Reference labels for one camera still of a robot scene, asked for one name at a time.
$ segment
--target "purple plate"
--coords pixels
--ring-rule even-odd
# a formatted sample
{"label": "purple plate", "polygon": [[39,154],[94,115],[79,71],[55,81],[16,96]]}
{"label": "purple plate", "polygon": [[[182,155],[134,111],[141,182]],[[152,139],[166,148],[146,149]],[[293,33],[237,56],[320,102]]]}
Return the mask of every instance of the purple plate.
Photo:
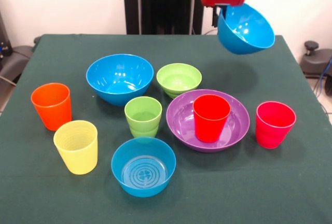
{"label": "purple plate", "polygon": [[[214,143],[204,143],[195,136],[192,104],[204,94],[216,94],[225,98],[232,109],[219,140]],[[173,134],[182,143],[200,152],[217,152],[236,144],[245,136],[250,126],[248,111],[241,102],[227,93],[210,89],[192,90],[176,97],[167,108],[166,120]]]}

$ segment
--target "orange cup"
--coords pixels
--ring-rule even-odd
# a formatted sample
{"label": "orange cup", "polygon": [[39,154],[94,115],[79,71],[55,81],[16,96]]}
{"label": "orange cup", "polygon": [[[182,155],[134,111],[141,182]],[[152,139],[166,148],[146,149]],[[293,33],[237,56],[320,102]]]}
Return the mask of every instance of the orange cup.
{"label": "orange cup", "polygon": [[31,94],[31,102],[45,127],[51,131],[72,120],[70,90],[64,84],[40,86]]}

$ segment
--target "green bowl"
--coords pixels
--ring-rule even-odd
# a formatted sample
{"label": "green bowl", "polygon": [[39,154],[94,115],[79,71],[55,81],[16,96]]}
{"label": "green bowl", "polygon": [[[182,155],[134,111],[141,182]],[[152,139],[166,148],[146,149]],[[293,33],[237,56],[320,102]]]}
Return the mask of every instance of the green bowl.
{"label": "green bowl", "polygon": [[175,98],[196,89],[202,81],[202,74],[189,64],[172,63],[157,72],[157,81],[169,97]]}

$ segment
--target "green cup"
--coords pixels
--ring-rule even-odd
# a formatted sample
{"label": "green cup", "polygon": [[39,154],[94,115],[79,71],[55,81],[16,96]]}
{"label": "green cup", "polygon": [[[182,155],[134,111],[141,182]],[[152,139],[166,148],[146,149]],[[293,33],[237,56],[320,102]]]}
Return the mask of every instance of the green cup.
{"label": "green cup", "polygon": [[162,106],[154,98],[133,98],[124,107],[129,129],[134,137],[155,137],[159,128]]}

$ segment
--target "table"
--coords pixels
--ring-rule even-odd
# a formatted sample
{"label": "table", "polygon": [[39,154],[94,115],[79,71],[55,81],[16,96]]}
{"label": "table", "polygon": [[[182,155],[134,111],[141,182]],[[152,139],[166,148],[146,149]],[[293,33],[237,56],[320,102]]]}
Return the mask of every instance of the table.
{"label": "table", "polygon": [[[163,105],[157,138],[177,157],[169,186],[139,199],[126,194],[110,171],[115,149],[132,136],[123,107],[105,103],[85,73],[100,57],[131,53],[155,70],[189,63],[203,75],[199,88],[224,91],[248,109],[251,127],[237,145],[204,154],[170,132],[171,99],[154,77],[148,91]],[[69,86],[75,120],[94,123],[99,159],[89,174],[71,174],[31,102],[44,83]],[[255,141],[262,101],[291,106],[298,117],[275,150]],[[216,36],[45,35],[0,117],[0,223],[332,223],[332,131],[283,37],[260,53],[233,55]]]}

